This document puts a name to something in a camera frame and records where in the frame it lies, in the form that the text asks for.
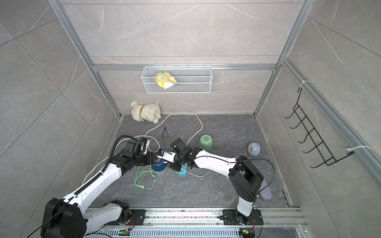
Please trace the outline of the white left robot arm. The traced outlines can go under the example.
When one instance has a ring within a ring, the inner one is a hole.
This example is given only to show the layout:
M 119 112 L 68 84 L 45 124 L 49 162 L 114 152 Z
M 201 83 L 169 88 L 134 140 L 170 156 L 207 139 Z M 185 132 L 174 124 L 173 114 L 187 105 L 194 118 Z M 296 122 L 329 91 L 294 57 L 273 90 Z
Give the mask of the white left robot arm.
M 92 230 L 117 223 L 132 224 L 130 206 L 118 200 L 88 211 L 92 202 L 114 181 L 133 167 L 152 165 L 156 156 L 148 149 L 149 140 L 120 136 L 115 141 L 104 167 L 86 183 L 62 199 L 50 200 L 42 225 L 37 229 L 43 238 L 83 238 Z

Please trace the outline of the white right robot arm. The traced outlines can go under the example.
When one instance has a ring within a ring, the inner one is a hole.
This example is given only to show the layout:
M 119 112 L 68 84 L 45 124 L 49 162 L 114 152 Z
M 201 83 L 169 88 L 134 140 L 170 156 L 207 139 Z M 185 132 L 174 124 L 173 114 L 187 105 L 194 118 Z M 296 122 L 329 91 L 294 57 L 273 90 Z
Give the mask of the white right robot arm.
M 208 151 L 186 145 L 182 139 L 171 141 L 171 152 L 161 149 L 158 157 L 163 159 L 168 166 L 177 172 L 183 170 L 183 166 L 189 168 L 207 169 L 221 174 L 229 179 L 239 201 L 232 218 L 225 215 L 225 219 L 233 224 L 249 225 L 255 223 L 252 212 L 258 195 L 267 189 L 275 177 L 265 186 L 264 175 L 253 164 L 256 158 L 249 159 L 241 155 L 238 158 L 227 158 Z

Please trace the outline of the teal power strip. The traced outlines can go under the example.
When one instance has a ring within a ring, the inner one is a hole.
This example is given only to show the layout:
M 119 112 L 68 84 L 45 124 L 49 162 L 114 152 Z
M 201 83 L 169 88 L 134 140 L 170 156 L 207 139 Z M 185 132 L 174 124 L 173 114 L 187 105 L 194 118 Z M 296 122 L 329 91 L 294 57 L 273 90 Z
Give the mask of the teal power strip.
M 180 171 L 178 172 L 180 177 L 185 177 L 187 175 L 187 166 L 182 165 Z

